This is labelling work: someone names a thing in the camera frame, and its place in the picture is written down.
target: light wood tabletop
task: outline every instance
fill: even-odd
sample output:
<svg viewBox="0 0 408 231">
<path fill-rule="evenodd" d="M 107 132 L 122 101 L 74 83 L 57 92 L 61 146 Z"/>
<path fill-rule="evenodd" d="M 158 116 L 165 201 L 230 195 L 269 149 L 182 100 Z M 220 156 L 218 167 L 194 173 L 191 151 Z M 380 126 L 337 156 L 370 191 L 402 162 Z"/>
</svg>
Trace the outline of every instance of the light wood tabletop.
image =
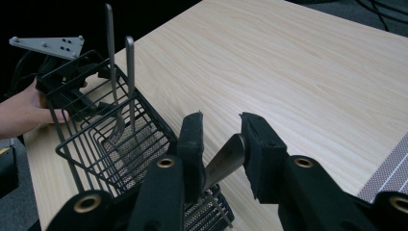
<svg viewBox="0 0 408 231">
<path fill-rule="evenodd" d="M 249 112 L 356 195 L 408 131 L 408 38 L 285 1 L 204 0 L 135 48 L 136 87 L 176 135 L 184 116 L 203 113 L 205 164 Z M 115 59 L 125 71 L 125 51 Z M 45 229 L 77 190 L 54 125 L 24 139 Z M 232 230 L 282 229 L 242 167 L 220 186 Z"/>
</svg>

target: black wire basket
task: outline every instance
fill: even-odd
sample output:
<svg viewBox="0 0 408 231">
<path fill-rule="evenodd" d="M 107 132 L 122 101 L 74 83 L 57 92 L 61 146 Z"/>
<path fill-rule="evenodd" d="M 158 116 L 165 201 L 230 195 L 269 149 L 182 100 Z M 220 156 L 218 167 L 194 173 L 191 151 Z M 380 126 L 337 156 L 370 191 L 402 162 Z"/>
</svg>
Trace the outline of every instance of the black wire basket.
<svg viewBox="0 0 408 231">
<path fill-rule="evenodd" d="M 37 77 L 61 141 L 56 152 L 68 161 L 79 192 L 125 194 L 140 186 L 154 159 L 177 144 L 143 95 L 137 89 L 129 95 L 128 78 L 117 65 L 115 75 L 113 89 L 109 60 L 89 51 Z M 55 109 L 69 112 L 70 119 L 58 123 Z M 219 185 L 204 194 L 197 204 L 186 204 L 185 229 L 223 230 L 231 225 L 234 216 Z"/>
</svg>

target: black floor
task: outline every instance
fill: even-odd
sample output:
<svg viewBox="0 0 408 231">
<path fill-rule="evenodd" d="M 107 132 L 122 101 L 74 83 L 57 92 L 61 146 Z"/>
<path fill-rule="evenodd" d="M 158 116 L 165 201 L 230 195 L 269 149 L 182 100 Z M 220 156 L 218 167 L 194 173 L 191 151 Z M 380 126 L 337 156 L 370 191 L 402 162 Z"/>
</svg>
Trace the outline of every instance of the black floor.
<svg viewBox="0 0 408 231">
<path fill-rule="evenodd" d="M 339 0 L 316 4 L 319 0 L 310 0 L 315 4 L 300 5 L 316 11 L 329 13 L 347 20 L 355 21 L 379 30 L 408 37 L 408 26 L 383 16 L 384 23 L 377 14 L 365 9 L 356 0 Z M 372 8 L 368 0 L 360 0 Z M 408 0 L 382 0 L 403 13 L 390 11 L 378 7 L 386 16 L 394 16 L 398 20 L 407 21 Z M 13 36 L 21 38 L 36 37 L 66 37 L 82 35 L 86 39 L 84 50 L 96 49 L 107 57 L 105 21 L 103 6 L 99 1 L 7 1 L 6 9 L 12 13 L 0 14 L 3 23 L 0 47 L 1 95 L 7 92 L 13 76 L 13 68 L 21 58 L 23 52 L 9 45 Z M 124 47 L 125 36 L 139 39 L 172 17 L 193 6 L 199 0 L 150 0 L 150 1 L 112 1 L 115 19 L 116 51 Z M 35 198 L 24 154 L 24 147 L 20 146 L 19 174 L 23 181 L 21 187 L 0 199 L 0 231 L 27 231 L 38 220 Z M 34 225 L 32 231 L 39 229 Z"/>
</svg>

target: wooden table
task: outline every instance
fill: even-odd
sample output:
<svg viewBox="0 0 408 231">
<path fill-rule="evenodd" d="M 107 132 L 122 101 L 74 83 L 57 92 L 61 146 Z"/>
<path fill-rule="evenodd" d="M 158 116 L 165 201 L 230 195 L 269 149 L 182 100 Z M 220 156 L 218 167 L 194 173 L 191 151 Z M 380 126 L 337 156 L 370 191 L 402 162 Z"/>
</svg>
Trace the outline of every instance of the wooden table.
<svg viewBox="0 0 408 231">
<path fill-rule="evenodd" d="M 291 155 L 357 194 L 408 131 L 408 38 L 278 0 L 205 0 L 139 39 L 136 87 L 179 134 L 204 115 L 204 162 L 263 116 Z M 125 52 L 116 63 L 126 70 Z M 25 135 L 42 228 L 77 193 L 53 125 Z M 221 183 L 233 230 L 281 230 L 241 167 Z"/>
</svg>

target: human hand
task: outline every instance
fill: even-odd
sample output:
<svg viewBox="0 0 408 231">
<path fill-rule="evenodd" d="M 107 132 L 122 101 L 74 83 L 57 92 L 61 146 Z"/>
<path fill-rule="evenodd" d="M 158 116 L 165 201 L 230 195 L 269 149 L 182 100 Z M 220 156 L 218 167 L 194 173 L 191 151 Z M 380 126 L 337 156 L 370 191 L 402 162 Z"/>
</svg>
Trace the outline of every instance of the human hand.
<svg viewBox="0 0 408 231">
<path fill-rule="evenodd" d="M 17 137 L 41 123 L 54 122 L 36 83 L 35 79 L 27 89 L 0 103 L 0 139 Z M 69 120 L 67 111 L 56 109 L 55 114 L 59 122 Z"/>
</svg>

